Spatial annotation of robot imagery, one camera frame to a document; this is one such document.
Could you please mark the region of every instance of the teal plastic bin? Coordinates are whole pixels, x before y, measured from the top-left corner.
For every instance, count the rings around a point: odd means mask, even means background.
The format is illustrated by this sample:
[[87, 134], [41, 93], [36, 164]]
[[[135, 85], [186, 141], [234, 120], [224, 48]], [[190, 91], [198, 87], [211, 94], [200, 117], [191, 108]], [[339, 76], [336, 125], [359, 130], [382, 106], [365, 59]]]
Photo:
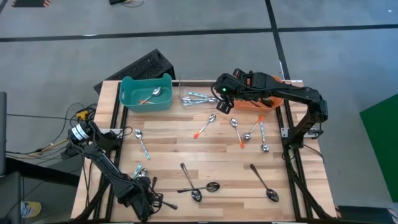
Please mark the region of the teal plastic bin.
[[[153, 96], [149, 101], [154, 104], [144, 103], [144, 100], [152, 95], [158, 87], [162, 87], [159, 96]], [[150, 112], [168, 110], [173, 104], [172, 77], [165, 73], [163, 78], [133, 80], [131, 77], [123, 78], [119, 94], [120, 102], [133, 112]]]

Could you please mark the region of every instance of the green panel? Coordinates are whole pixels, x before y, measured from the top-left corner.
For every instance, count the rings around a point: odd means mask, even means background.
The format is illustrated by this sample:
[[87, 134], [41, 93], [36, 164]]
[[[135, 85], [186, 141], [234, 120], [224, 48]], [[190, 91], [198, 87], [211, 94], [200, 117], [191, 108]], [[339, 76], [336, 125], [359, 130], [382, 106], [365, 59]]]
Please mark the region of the green panel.
[[393, 202], [398, 202], [398, 94], [360, 113]]

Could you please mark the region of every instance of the gray floor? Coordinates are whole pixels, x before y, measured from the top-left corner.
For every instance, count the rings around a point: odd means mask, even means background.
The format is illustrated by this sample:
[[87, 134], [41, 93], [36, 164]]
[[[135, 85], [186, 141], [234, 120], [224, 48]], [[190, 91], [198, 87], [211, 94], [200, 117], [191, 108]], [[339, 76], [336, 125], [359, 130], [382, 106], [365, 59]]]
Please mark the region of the gray floor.
[[[263, 0], [147, 0], [134, 9], [99, 0], [53, 0], [46, 9], [16, 9], [11, 2], [0, 14], [0, 37], [270, 27]], [[398, 24], [396, 0], [275, 0], [272, 5], [279, 27]], [[394, 207], [359, 112], [398, 92], [398, 29], [291, 32], [280, 38], [291, 78], [304, 80], [328, 101], [330, 118], [320, 145], [335, 204]], [[64, 117], [74, 102], [96, 102], [93, 85], [156, 48], [181, 78], [214, 79], [237, 67], [281, 77], [271, 33], [13, 42], [0, 43], [0, 90], [9, 94], [9, 113]], [[15, 116], [7, 121], [7, 148], [18, 152], [47, 145], [63, 124]], [[77, 165], [53, 166], [71, 171]], [[65, 205], [74, 193], [63, 189]], [[44, 193], [38, 198], [55, 203]], [[57, 211], [48, 206], [41, 218]]]

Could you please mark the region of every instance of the wooden table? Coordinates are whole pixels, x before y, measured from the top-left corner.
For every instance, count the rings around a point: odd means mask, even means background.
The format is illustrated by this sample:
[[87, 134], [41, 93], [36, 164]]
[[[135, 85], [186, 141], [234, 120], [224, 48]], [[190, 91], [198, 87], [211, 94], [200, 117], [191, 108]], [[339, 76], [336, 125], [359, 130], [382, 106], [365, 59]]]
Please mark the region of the wooden table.
[[[293, 82], [303, 86], [302, 82]], [[100, 128], [109, 128], [117, 81], [105, 81], [99, 96], [95, 123]], [[195, 91], [211, 95], [208, 87], [185, 87], [186, 91]], [[295, 220], [290, 196], [285, 162], [281, 159], [282, 144], [275, 111], [265, 114], [264, 126], [269, 153], [260, 150], [261, 133], [259, 127], [252, 133], [252, 139], [241, 149], [234, 129], [229, 124], [231, 118], [238, 120], [238, 130], [242, 135], [249, 131], [257, 121], [258, 114], [249, 111], [232, 110], [223, 114], [215, 105], [196, 105], [183, 108], [178, 99], [179, 89], [174, 87], [174, 103], [170, 110], [150, 113], [128, 112], [127, 126], [141, 129], [144, 142], [151, 160], [148, 161], [139, 141], [134, 134], [124, 137], [121, 153], [120, 170], [132, 175], [139, 163], [149, 170], [149, 177], [158, 178], [155, 190], [164, 194], [164, 199], [178, 205], [178, 210], [163, 206], [159, 213], [151, 217], [151, 222], [187, 222], [187, 221], [292, 221]], [[290, 102], [295, 125], [302, 119], [307, 106]], [[287, 118], [283, 106], [282, 114], [285, 126]], [[121, 121], [123, 107], [119, 107], [118, 124]], [[198, 139], [193, 135], [207, 122], [210, 114], [217, 119], [210, 124]], [[319, 150], [317, 140], [306, 139], [305, 144]], [[335, 207], [323, 165], [319, 155], [306, 148], [300, 150], [309, 191], [325, 209], [335, 217]], [[205, 186], [211, 181], [221, 184], [219, 191], [209, 193], [202, 190], [203, 200], [193, 201], [190, 193], [178, 194], [177, 188], [190, 187], [180, 163], [184, 162], [193, 184]], [[280, 197], [275, 203], [266, 197], [266, 190], [259, 182], [249, 165], [254, 164], [266, 184]], [[88, 172], [90, 161], [86, 159]], [[98, 189], [101, 172], [94, 166], [91, 173], [90, 197]], [[297, 188], [300, 213], [305, 217], [302, 194]], [[108, 193], [106, 192], [101, 207], [104, 217]], [[76, 193], [72, 218], [85, 207], [86, 187], [84, 175]], [[111, 221], [135, 222], [136, 214], [131, 207], [114, 201]]]

